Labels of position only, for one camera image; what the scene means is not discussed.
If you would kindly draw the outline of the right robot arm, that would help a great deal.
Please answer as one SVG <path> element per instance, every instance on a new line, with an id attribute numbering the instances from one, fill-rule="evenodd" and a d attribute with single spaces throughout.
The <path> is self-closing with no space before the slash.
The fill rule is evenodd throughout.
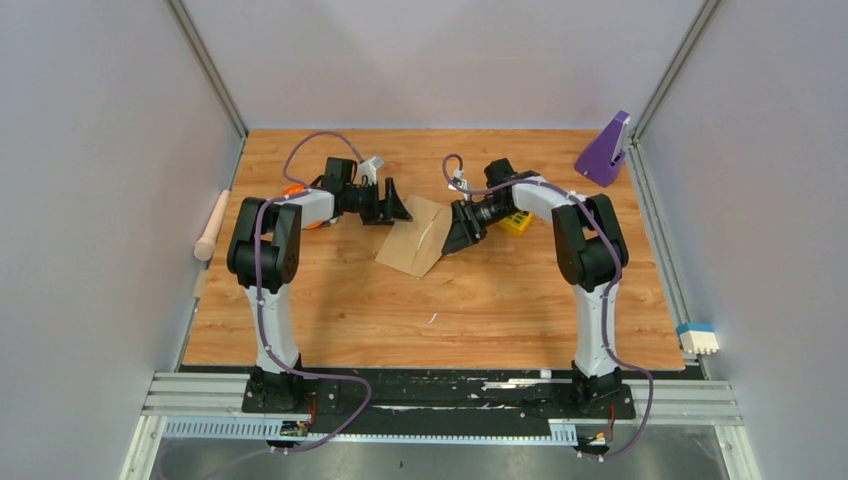
<path id="1" fill-rule="evenodd" d="M 578 347 L 571 403 L 584 417 L 596 417 L 622 387 L 614 346 L 614 303 L 629 254 L 608 196 L 566 191 L 537 172 L 517 172 L 508 159 L 484 170 L 486 187 L 474 190 L 462 167 L 444 169 L 448 186 L 462 194 L 452 202 L 451 227 L 442 247 L 451 255 L 485 239 L 487 228 L 506 217 L 531 213 L 549 223 L 559 271 L 572 286 Z"/>

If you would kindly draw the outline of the brown paper envelope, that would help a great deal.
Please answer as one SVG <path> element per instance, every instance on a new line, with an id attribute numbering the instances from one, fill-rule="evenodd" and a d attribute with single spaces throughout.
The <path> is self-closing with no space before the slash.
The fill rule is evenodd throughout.
<path id="1" fill-rule="evenodd" d="M 399 222 L 391 228 L 375 261 L 410 276 L 421 278 L 442 257 L 441 249 L 451 225 L 451 208 L 417 195 L 410 195 L 405 205 L 412 214 L 413 221 Z M 436 215 L 439 215 L 443 221 L 444 241 L 434 250 L 418 252 L 416 245 L 419 236 Z"/>

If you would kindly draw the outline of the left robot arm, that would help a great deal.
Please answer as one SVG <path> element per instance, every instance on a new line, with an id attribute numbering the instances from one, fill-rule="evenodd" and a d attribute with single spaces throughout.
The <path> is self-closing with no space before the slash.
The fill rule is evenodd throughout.
<path id="1" fill-rule="evenodd" d="M 248 383 L 251 398 L 268 397 L 283 413 L 298 411 L 306 400 L 290 303 L 302 230 L 329 224 L 345 213 L 359 215 L 365 225 L 412 221 L 393 179 L 379 179 L 383 165 L 379 156 L 363 162 L 330 157 L 312 183 L 276 198 L 242 201 L 227 267 L 243 287 L 254 318 L 258 353 Z"/>

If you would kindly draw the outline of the letter paper sheet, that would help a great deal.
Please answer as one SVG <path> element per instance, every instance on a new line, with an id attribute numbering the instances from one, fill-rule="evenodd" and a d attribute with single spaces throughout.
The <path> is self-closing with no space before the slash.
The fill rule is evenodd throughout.
<path id="1" fill-rule="evenodd" d="M 434 216 L 419 236 L 416 250 L 428 252 L 434 250 L 444 241 L 443 221 L 439 215 Z"/>

